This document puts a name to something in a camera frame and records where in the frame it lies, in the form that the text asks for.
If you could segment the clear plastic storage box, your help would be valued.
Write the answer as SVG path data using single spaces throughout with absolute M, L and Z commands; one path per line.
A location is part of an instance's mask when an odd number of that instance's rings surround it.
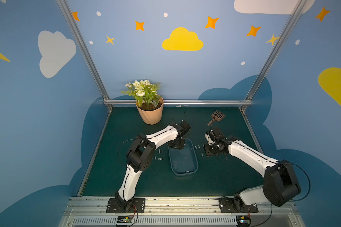
M 182 150 L 169 147 L 169 156 L 171 169 L 178 177 L 192 175 L 199 169 L 193 143 L 188 138 L 185 138 L 185 146 Z

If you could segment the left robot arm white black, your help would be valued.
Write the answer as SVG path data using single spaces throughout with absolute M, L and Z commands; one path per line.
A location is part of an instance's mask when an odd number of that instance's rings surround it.
M 127 153 L 126 175 L 120 189 L 115 193 L 115 200 L 121 211 L 131 208 L 140 175 L 150 166 L 155 150 L 166 143 L 172 148 L 184 148 L 183 136 L 190 129 L 190 124 L 182 121 L 179 124 L 170 124 L 153 134 L 139 134 L 134 139 Z

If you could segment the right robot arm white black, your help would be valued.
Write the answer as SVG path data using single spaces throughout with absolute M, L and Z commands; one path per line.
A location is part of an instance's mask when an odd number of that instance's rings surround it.
M 263 155 L 232 136 L 221 140 L 208 137 L 206 140 L 205 152 L 208 156 L 228 153 L 263 177 L 262 185 L 244 189 L 234 195 L 233 207 L 237 212 L 245 212 L 249 206 L 264 202 L 281 207 L 301 193 L 297 175 L 290 162 Z

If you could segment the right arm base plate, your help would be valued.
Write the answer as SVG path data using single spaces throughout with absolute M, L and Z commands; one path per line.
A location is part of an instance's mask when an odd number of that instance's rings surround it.
M 256 205 L 246 205 L 239 198 L 221 197 L 219 207 L 222 213 L 258 213 Z

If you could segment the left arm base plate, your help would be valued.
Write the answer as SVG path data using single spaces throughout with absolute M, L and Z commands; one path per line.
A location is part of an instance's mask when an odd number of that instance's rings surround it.
M 121 198 L 110 198 L 106 208 L 106 213 L 144 213 L 145 211 L 145 198 L 133 198 L 124 202 Z

